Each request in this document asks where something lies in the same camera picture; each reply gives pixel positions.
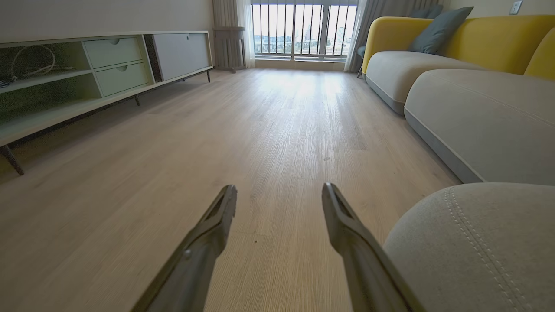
beige ottoman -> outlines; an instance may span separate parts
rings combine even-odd
[[[465,183],[555,185],[555,81],[428,71],[408,94],[405,118]]]
[[[555,187],[473,183],[417,203],[384,249],[427,311],[553,311]]]
[[[408,51],[383,51],[370,58],[366,83],[396,113],[403,115],[403,107],[412,84],[423,72],[440,68],[484,70],[478,65],[452,58]]]

floor plank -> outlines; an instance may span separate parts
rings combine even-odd
[[[213,72],[19,145],[0,160],[2,311],[126,311],[225,184],[239,190],[206,311],[348,311],[320,192],[380,243],[459,181],[362,79]]]

beige wall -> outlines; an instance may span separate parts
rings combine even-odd
[[[212,0],[12,0],[2,3],[0,41],[125,31],[211,31],[213,24]]]
[[[509,15],[514,0],[451,0],[448,9],[472,7],[468,17]],[[518,15],[555,14],[555,0],[523,0]]]

cabinet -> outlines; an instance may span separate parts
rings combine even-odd
[[[9,143],[124,98],[140,105],[139,93],[194,74],[210,82],[211,69],[208,31],[0,42],[0,77],[18,77],[0,88],[0,155],[23,174]]]

wall outlet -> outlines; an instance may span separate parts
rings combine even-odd
[[[518,14],[518,10],[520,10],[520,6],[522,4],[522,1],[515,1],[513,3],[513,7],[511,8],[511,10],[509,11],[509,15],[517,15]]]

